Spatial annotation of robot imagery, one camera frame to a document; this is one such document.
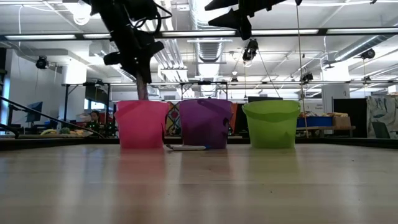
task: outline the ceiling duct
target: ceiling duct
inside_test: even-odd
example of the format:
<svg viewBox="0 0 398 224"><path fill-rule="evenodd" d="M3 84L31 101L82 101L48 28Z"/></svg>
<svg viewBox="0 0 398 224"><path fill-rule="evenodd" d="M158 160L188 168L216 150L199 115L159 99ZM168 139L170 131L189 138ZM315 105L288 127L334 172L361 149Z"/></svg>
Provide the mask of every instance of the ceiling duct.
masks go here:
<svg viewBox="0 0 398 224"><path fill-rule="evenodd" d="M205 11L205 6L211 0L189 0L191 24L193 30L220 30L220 27L213 27L208 25L208 21L220 15L226 14L230 7L217 9L214 11ZM224 43L195 43L195 52L197 54L198 73L202 78L212 78L218 76L220 65L218 62L224 49Z"/></svg>
<svg viewBox="0 0 398 224"><path fill-rule="evenodd" d="M398 27L398 17L391 20L387 24L386 27ZM351 44L350 46L346 47L343 50L340 50L336 54L334 54L334 62L345 61L361 53L379 45L380 43L390 39L391 37L395 36L392 35L374 35L374 36L366 36L359 39L357 42Z"/></svg>

